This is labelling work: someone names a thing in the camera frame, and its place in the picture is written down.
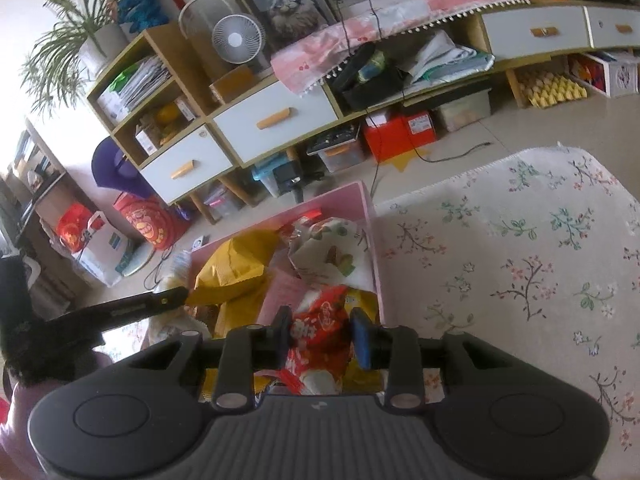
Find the potted green plant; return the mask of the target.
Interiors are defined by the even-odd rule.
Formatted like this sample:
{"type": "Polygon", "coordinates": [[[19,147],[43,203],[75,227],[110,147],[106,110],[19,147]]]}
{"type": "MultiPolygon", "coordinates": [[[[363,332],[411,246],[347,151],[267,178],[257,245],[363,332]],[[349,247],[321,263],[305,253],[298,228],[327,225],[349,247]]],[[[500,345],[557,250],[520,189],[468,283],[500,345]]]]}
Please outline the potted green plant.
{"type": "Polygon", "coordinates": [[[118,0],[43,0],[55,23],[35,42],[22,71],[22,88],[36,113],[50,113],[64,105],[73,107],[84,95],[87,70],[80,62],[84,44],[96,47],[101,28],[117,22],[118,0]]]}

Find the white triangular nut bag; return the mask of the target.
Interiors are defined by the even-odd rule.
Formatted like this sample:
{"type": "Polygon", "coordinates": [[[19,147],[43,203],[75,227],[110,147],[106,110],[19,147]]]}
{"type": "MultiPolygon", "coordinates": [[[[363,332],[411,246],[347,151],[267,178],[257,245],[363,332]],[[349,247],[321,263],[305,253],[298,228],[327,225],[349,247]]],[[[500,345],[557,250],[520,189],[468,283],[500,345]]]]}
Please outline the white triangular nut bag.
{"type": "Polygon", "coordinates": [[[358,223],[330,217],[301,226],[288,260],[309,286],[340,286],[375,291],[366,231],[358,223]]]}

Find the yellow cake snack pack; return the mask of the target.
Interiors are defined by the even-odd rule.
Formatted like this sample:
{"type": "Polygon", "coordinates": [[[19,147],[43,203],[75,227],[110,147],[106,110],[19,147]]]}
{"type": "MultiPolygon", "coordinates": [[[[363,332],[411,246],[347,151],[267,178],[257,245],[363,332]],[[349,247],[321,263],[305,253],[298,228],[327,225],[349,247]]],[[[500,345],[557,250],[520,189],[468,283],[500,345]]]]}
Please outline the yellow cake snack pack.
{"type": "MultiPolygon", "coordinates": [[[[347,289],[344,309],[352,320],[352,311],[360,309],[373,325],[378,324],[378,296],[356,288],[347,289]]],[[[368,332],[363,318],[352,323],[352,356],[347,363],[342,378],[342,393],[377,394],[384,389],[385,376],[382,370],[370,367],[370,348],[367,343],[368,332]]]]}

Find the red storage box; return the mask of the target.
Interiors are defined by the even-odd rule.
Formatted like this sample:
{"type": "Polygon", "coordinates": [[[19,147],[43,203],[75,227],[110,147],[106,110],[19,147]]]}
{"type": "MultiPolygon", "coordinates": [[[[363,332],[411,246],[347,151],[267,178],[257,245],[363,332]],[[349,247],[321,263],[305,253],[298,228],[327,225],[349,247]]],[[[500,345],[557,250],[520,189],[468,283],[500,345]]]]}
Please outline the red storage box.
{"type": "Polygon", "coordinates": [[[368,117],[362,131],[377,162],[387,162],[437,140],[432,118],[427,112],[409,116],[396,113],[384,122],[368,117]]]}

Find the pink cloth cover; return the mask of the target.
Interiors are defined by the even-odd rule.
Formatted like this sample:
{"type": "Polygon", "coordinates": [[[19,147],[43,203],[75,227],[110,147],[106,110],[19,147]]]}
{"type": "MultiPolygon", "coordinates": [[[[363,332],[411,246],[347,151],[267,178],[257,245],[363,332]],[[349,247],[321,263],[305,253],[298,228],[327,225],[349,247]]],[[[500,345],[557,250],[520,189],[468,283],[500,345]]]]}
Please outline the pink cloth cover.
{"type": "Polygon", "coordinates": [[[335,76],[367,42],[420,32],[493,8],[529,3],[530,0],[401,1],[313,32],[273,55],[271,68],[281,84],[300,96],[335,76]]]}

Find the white blue snack pack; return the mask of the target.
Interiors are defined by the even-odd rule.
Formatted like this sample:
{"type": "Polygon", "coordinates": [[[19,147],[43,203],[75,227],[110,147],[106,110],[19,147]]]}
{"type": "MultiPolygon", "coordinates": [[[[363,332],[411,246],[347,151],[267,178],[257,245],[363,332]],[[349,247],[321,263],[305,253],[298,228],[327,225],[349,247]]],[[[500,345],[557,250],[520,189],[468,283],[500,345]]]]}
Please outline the white blue snack pack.
{"type": "MultiPolygon", "coordinates": [[[[153,288],[153,292],[166,292],[178,286],[188,287],[191,263],[191,253],[186,250],[173,255],[167,272],[153,288]]],[[[204,340],[212,338],[207,325],[198,320],[183,304],[175,310],[151,316],[146,336],[149,345],[152,346],[183,332],[198,332],[204,340]]]]}

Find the white paper shopping bag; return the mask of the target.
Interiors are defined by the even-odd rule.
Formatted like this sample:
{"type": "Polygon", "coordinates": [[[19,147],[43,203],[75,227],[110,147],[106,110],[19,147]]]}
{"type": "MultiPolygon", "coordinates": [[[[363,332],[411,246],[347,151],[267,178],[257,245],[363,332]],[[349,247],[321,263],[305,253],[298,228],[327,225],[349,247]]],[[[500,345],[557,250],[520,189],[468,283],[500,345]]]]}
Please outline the white paper shopping bag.
{"type": "Polygon", "coordinates": [[[134,254],[134,241],[116,229],[103,211],[91,212],[80,203],[65,211],[55,228],[74,260],[106,287],[124,277],[134,254]]]}

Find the purple plush toy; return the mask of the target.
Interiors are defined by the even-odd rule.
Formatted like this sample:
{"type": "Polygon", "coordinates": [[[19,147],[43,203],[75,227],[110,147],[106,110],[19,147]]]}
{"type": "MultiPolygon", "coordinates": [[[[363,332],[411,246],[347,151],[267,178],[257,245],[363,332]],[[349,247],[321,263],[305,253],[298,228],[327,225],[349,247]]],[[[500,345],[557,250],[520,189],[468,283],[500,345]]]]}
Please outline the purple plush toy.
{"type": "Polygon", "coordinates": [[[168,206],[149,184],[115,141],[108,136],[94,150],[91,170],[99,188],[119,192],[114,207],[135,226],[143,219],[162,218],[183,223],[194,220],[191,211],[168,206]]]}

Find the white desk fan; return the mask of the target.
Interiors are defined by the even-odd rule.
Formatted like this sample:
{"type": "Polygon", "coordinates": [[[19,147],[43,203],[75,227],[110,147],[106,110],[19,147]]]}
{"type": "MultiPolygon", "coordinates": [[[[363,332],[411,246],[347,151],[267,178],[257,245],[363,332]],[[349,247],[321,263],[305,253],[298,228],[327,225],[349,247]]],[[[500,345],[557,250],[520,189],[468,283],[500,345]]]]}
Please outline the white desk fan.
{"type": "Polygon", "coordinates": [[[221,18],[212,30],[212,44],[224,62],[247,65],[255,74],[267,69],[265,32],[250,14],[221,18]]]}

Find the large yellow snack bag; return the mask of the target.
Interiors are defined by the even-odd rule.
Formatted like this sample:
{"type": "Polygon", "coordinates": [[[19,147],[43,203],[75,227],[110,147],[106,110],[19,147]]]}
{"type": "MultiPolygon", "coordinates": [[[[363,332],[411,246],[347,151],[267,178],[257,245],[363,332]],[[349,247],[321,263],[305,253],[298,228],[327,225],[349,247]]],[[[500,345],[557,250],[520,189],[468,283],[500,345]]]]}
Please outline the large yellow snack bag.
{"type": "Polygon", "coordinates": [[[269,265],[281,245],[271,230],[249,230],[223,242],[196,276],[188,307],[218,307],[215,338],[257,322],[270,285],[269,265]]]}

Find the pink snack pack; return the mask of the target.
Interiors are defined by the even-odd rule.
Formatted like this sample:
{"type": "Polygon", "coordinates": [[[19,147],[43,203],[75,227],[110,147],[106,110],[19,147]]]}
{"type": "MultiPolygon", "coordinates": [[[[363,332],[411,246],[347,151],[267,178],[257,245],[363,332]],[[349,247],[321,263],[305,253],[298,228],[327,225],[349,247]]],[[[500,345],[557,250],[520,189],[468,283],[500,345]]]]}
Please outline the pink snack pack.
{"type": "Polygon", "coordinates": [[[272,270],[256,323],[270,325],[280,307],[288,307],[295,312],[309,291],[310,287],[300,278],[278,269],[272,270]]]}

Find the framed cat picture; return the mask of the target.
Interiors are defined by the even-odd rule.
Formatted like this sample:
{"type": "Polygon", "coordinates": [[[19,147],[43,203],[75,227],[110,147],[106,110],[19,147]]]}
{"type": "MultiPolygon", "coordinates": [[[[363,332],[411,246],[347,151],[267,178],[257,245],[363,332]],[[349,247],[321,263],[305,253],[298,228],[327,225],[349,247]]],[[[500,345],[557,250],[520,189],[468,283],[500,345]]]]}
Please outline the framed cat picture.
{"type": "Polygon", "coordinates": [[[272,52],[336,23],[328,0],[235,0],[266,33],[272,52]]]}

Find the red cylindrical gift box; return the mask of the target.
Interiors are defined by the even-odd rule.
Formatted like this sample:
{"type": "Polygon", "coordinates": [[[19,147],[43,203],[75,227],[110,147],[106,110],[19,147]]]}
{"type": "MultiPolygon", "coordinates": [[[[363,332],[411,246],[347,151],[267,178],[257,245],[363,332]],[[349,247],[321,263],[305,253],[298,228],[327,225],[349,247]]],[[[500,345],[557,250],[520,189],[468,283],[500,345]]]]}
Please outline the red cylindrical gift box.
{"type": "Polygon", "coordinates": [[[116,198],[114,208],[155,250],[169,248],[191,226],[190,221],[155,195],[140,198],[122,192],[116,198]]]}

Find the yellow egg tray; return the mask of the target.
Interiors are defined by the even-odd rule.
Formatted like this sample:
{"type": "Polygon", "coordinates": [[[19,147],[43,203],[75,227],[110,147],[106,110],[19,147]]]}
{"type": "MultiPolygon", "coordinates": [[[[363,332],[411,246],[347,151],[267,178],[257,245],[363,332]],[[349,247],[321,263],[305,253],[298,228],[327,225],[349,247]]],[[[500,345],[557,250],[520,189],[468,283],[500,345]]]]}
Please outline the yellow egg tray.
{"type": "Polygon", "coordinates": [[[588,98],[588,91],[567,76],[552,72],[529,72],[521,76],[520,89],[533,107],[544,110],[588,98]]]}

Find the red snack pack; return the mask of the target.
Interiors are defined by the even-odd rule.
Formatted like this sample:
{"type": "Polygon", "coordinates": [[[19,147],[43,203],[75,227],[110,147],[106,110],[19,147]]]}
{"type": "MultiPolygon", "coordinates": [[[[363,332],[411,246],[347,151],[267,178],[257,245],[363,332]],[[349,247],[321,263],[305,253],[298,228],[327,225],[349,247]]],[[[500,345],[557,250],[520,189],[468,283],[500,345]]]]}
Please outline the red snack pack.
{"type": "Polygon", "coordinates": [[[292,344],[280,381],[299,396],[334,396],[352,355],[352,329],[345,300],[347,286],[326,287],[306,311],[296,312],[290,327],[292,344]]]}
{"type": "Polygon", "coordinates": [[[295,219],[293,223],[299,226],[312,226],[314,223],[320,221],[322,217],[323,212],[320,208],[309,209],[295,219]]]}

